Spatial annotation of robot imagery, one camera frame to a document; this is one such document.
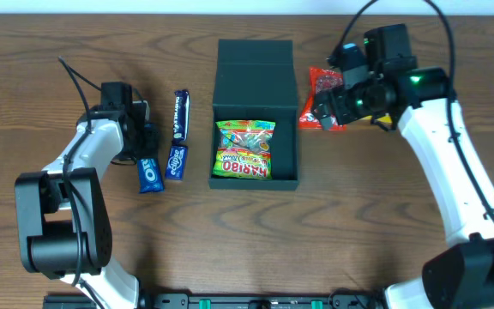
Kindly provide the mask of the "blue Eclipse mints box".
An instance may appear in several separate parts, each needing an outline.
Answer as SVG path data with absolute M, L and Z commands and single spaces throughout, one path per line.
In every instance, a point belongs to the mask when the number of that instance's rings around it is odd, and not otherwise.
M 182 180 L 184 178 L 185 163 L 187 160 L 188 148 L 186 146 L 172 145 L 166 163 L 167 179 Z

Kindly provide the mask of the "blue Oreo cookie pack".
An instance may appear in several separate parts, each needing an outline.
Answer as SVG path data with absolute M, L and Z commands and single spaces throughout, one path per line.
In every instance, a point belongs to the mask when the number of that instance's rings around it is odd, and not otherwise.
M 155 158 L 140 159 L 137 162 L 140 194 L 156 193 L 165 190 L 159 163 Z

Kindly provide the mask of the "blue Dairy Milk chocolate bar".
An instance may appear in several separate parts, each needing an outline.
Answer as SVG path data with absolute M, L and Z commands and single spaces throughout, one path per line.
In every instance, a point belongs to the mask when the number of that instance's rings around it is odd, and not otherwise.
M 173 115 L 172 143 L 180 144 L 187 139 L 189 129 L 190 93 L 187 89 L 177 90 Z

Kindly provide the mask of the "red Hacks candy bag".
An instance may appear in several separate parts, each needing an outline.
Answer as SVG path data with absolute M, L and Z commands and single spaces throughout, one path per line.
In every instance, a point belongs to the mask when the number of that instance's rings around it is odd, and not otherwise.
M 310 92 L 304 104 L 304 108 L 298 118 L 298 127 L 301 130 L 316 130 L 322 126 L 315 116 L 311 113 L 314 102 L 314 96 L 323 90 L 328 90 L 343 84 L 342 74 L 332 70 L 326 70 L 310 66 Z

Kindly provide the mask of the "green Haribo gummy bag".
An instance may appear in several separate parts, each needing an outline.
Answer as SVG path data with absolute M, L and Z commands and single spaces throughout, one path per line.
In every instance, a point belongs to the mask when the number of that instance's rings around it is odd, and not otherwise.
M 223 120 L 213 176 L 235 179 L 271 180 L 271 140 L 275 122 Z

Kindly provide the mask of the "dark green gift box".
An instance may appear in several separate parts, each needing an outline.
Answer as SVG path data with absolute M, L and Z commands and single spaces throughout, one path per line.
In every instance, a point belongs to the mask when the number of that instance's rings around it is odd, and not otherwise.
M 270 180 L 210 174 L 211 189 L 294 191 L 298 188 L 298 87 L 290 40 L 220 39 L 213 121 L 275 122 Z

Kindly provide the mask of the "yellow Hacks candy bag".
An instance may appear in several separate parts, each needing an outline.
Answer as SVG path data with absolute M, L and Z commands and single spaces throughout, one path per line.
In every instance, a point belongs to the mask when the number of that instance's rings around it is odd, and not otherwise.
M 373 116 L 364 116 L 362 118 L 356 118 L 355 121 L 366 121 L 370 125 L 379 126 L 384 130 L 390 129 L 392 125 L 392 119 L 387 113 L 376 118 Z

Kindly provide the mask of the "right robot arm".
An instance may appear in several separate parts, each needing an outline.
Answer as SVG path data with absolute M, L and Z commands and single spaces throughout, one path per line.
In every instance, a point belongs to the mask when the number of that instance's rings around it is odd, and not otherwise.
M 403 24 L 372 29 L 362 45 L 341 41 L 328 57 L 343 83 L 316 94 L 324 129 L 389 116 L 417 156 L 443 220 L 447 249 L 419 278 L 389 286 L 386 308 L 494 306 L 494 186 L 471 142 L 449 76 L 420 68 Z

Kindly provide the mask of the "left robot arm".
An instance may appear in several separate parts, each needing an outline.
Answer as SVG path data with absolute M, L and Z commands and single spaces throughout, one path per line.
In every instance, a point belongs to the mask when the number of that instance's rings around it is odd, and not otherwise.
M 111 164 L 136 163 L 153 146 L 149 105 L 124 82 L 105 82 L 99 105 L 78 119 L 64 151 L 15 181 L 21 263 L 79 290 L 47 295 L 45 308 L 151 308 L 152 295 L 112 255 L 100 182 Z

